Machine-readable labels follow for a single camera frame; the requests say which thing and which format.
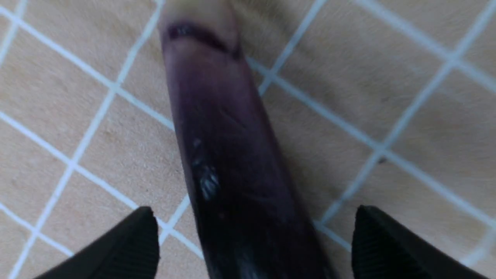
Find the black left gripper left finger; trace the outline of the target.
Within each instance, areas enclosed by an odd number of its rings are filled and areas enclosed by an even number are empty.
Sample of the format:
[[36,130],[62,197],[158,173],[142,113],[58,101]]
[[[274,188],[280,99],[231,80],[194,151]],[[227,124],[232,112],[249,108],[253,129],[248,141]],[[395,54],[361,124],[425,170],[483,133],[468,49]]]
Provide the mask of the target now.
[[154,279],[160,261],[158,223],[139,207],[39,279]]

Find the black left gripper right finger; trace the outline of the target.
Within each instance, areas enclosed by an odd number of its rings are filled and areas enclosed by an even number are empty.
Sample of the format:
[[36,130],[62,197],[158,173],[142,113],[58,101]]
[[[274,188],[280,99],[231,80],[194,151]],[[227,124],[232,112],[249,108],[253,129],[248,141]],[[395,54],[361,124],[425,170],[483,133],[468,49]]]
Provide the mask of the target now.
[[361,205],[352,239],[355,279],[482,279],[386,212]]

